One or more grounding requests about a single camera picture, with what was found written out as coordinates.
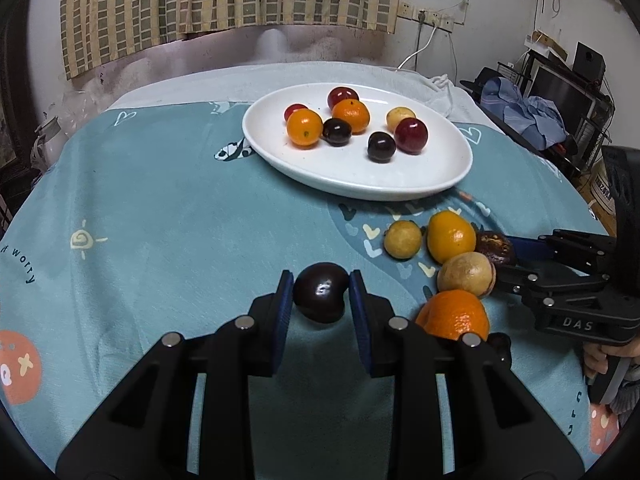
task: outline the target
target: computer monitor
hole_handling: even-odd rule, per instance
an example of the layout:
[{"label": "computer monitor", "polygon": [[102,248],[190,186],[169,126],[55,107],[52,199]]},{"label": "computer monitor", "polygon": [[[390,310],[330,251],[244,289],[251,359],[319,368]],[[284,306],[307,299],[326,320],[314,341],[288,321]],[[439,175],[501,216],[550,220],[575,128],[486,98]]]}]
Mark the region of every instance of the computer monitor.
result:
[{"label": "computer monitor", "polygon": [[590,118],[596,107],[596,98],[551,67],[535,61],[531,71],[531,81],[527,84],[524,97],[539,96],[553,101],[564,121],[564,129],[573,136],[578,133],[581,119]]}]

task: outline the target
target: heart pattern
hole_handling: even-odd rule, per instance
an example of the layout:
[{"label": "heart pattern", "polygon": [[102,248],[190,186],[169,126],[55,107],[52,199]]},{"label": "heart pattern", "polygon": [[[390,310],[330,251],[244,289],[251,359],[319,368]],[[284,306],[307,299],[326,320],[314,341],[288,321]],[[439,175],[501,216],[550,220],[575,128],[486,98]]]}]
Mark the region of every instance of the heart pattern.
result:
[{"label": "heart pattern", "polygon": [[364,250],[367,251],[369,258],[377,258],[382,254],[382,249],[374,249],[369,240],[364,240]]},{"label": "heart pattern", "polygon": [[491,210],[485,206],[482,202],[476,202],[478,209],[482,212],[484,216],[489,216],[491,214]]},{"label": "heart pattern", "polygon": [[422,213],[424,213],[424,208],[423,207],[414,207],[409,203],[406,204],[406,208],[409,210],[409,212],[413,216],[420,216]]},{"label": "heart pattern", "polygon": [[482,132],[476,127],[471,126],[469,128],[459,128],[459,130],[463,134],[465,134],[466,140],[474,143],[476,146],[480,144],[480,139],[482,139]]},{"label": "heart pattern", "polygon": [[422,272],[425,273],[427,278],[433,278],[433,275],[436,273],[435,267],[427,267],[424,263],[418,262],[418,267],[422,269]]},{"label": "heart pattern", "polygon": [[394,219],[395,222],[397,222],[402,216],[400,213],[396,213],[390,207],[385,207],[385,209],[391,213],[391,216],[392,216],[392,218]]},{"label": "heart pattern", "polygon": [[472,202],[474,199],[471,195],[469,195],[469,193],[462,191],[461,189],[458,190],[458,196],[465,202]]},{"label": "heart pattern", "polygon": [[396,263],[396,267],[398,268],[398,272],[400,273],[400,277],[403,280],[408,279],[409,276],[411,275],[412,270],[414,270],[414,266],[412,266],[412,264],[404,266],[403,264],[398,262],[398,263]]},{"label": "heart pattern", "polygon": [[232,107],[231,103],[228,102],[221,102],[221,103],[209,103],[210,105],[213,105],[213,108],[211,109],[211,115],[221,115],[223,113],[225,113],[227,110],[229,110],[229,108]]},{"label": "heart pattern", "polygon": [[424,299],[429,301],[433,297],[433,292],[428,286],[422,287],[422,293],[424,294]]},{"label": "heart pattern", "polygon": [[338,207],[340,208],[340,211],[342,211],[342,217],[345,222],[351,222],[358,212],[356,209],[351,209],[346,204],[338,204]]},{"label": "heart pattern", "polygon": [[118,124],[122,124],[124,121],[126,121],[127,119],[132,119],[133,117],[135,117],[138,114],[138,112],[120,112],[118,114],[118,118],[116,119],[116,121],[113,123],[113,126],[118,126]]},{"label": "heart pattern", "polygon": [[375,240],[376,238],[378,238],[378,235],[380,234],[380,228],[379,227],[376,227],[375,229],[372,229],[371,227],[369,227],[369,224],[364,224],[362,226],[362,230],[367,235],[367,238],[369,240]]},{"label": "heart pattern", "polygon": [[348,222],[345,224],[344,228],[346,229],[349,236],[358,236],[358,232],[360,231],[360,229],[358,229],[355,225],[351,225]]}]

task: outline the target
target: white plate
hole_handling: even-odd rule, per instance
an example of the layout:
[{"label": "white plate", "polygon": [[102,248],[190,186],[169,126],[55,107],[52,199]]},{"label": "white plate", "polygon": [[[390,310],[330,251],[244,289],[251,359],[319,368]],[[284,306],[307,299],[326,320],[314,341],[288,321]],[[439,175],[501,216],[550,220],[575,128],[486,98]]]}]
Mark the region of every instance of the white plate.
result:
[{"label": "white plate", "polygon": [[[371,115],[369,127],[341,148],[322,139],[311,149],[297,148],[287,136],[284,110],[302,103],[324,121],[331,117],[326,98],[337,86],[358,93]],[[367,156],[369,134],[388,132],[386,114],[397,106],[414,111],[427,125],[429,140],[420,155],[396,150],[390,162],[375,163]],[[473,162],[465,137],[439,113],[392,92],[347,83],[290,86],[267,94],[246,111],[242,130],[254,150],[285,175],[322,191],[363,200],[401,201],[436,194],[462,180]]]}]

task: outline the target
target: dark cherry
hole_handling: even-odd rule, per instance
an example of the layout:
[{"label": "dark cherry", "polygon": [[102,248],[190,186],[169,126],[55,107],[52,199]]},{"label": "dark cherry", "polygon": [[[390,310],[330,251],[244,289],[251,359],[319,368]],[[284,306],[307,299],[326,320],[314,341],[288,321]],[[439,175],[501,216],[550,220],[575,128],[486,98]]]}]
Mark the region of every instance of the dark cherry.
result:
[{"label": "dark cherry", "polygon": [[388,162],[396,152],[394,138],[386,132],[373,132],[369,136],[367,155],[375,162]]},{"label": "dark cherry", "polygon": [[351,125],[342,119],[327,119],[322,127],[322,138],[332,146],[344,146],[351,139]]},{"label": "dark cherry", "polygon": [[407,117],[396,126],[394,137],[398,148],[410,155],[418,155],[427,143],[429,133],[420,119]]},{"label": "dark cherry", "polygon": [[476,237],[476,253],[482,253],[494,265],[518,264],[516,251],[511,240],[501,233],[494,231],[480,231]]},{"label": "dark cherry", "polygon": [[358,101],[360,100],[358,94],[354,89],[348,88],[347,86],[337,86],[329,92],[329,95],[326,98],[326,103],[329,106],[329,110],[333,110],[334,106],[344,99],[356,99]]},{"label": "dark cherry", "polygon": [[511,368],[511,338],[502,332],[494,332],[489,334],[486,341],[498,354],[500,361]]},{"label": "dark cherry", "polygon": [[300,272],[293,285],[293,302],[300,312],[318,323],[335,323],[344,314],[344,291],[349,275],[341,266],[313,264]]}]

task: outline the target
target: blue cloth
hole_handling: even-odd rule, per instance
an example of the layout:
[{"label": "blue cloth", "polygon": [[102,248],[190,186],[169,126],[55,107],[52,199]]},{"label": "blue cloth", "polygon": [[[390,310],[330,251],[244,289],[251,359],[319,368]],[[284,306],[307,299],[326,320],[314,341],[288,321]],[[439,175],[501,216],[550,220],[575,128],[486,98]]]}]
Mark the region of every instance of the blue cloth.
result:
[{"label": "blue cloth", "polygon": [[520,89],[508,79],[490,79],[482,88],[481,104],[539,151],[566,139],[556,104],[538,96],[523,98]]},{"label": "blue cloth", "polygon": [[[273,292],[283,269],[360,269],[370,292],[412,316],[436,290],[438,266],[424,248],[408,262],[383,253],[394,218],[425,225],[450,208],[510,235],[604,232],[556,168],[485,126],[458,125],[474,164],[456,188],[367,203],[268,166],[243,141],[247,106],[103,113],[69,140],[9,227],[0,247],[2,400],[47,465],[163,333],[215,331]],[[575,344],[536,332],[515,296],[484,304],[492,331],[513,339],[514,372],[592,463]],[[385,478],[392,381],[366,377],[348,308],[331,326],[294,310],[279,374],[251,379],[250,401],[259,478]]]}]

